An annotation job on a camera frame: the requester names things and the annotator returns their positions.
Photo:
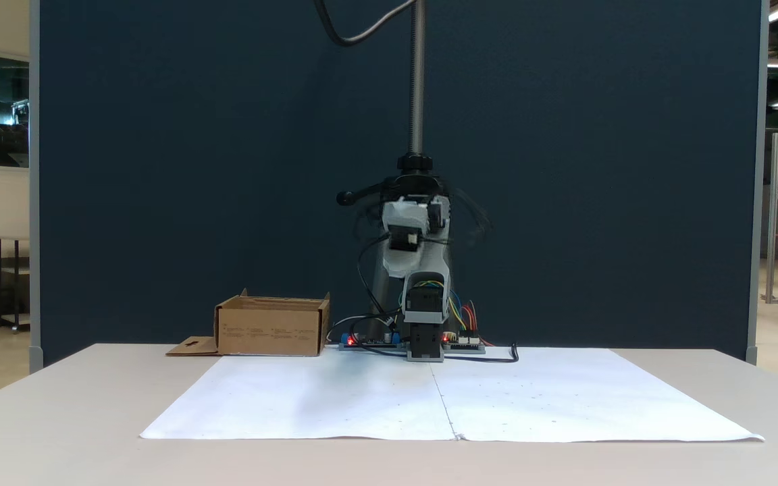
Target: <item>blue backdrop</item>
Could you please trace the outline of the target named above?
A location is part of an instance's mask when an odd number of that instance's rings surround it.
[[[354,34],[395,1],[329,6]],[[760,6],[429,14],[425,150],[494,219],[455,249],[484,335],[743,358]],[[246,286],[367,310],[334,195],[407,148],[408,19],[341,49],[306,0],[43,0],[46,362],[209,334]]]

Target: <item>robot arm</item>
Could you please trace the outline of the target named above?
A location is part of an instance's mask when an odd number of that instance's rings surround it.
[[[402,196],[383,205],[389,235],[383,267],[404,280],[401,312],[409,326],[408,360],[442,360],[442,333],[448,320],[450,292],[450,199]]]

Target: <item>white paper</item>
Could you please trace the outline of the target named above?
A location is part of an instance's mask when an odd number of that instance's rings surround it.
[[[141,437],[760,439],[609,350],[519,354],[517,363],[416,363],[334,348],[315,358],[225,356]]]
[[[488,356],[508,356],[488,348]],[[513,442],[762,439],[609,350],[519,348],[432,371],[458,437]]]
[[[455,435],[427,363],[325,350],[315,358],[222,357],[141,437],[452,440]]]

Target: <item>cardboard box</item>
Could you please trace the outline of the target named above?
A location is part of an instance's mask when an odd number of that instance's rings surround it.
[[[318,356],[330,328],[330,295],[322,299],[248,296],[215,307],[214,336],[191,336],[167,356]]]

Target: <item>gray tabletop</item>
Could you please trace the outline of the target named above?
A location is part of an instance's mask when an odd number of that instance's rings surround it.
[[[139,439],[219,359],[169,348],[98,344],[0,390],[0,484],[778,484],[778,377],[714,351],[615,350],[767,442]]]

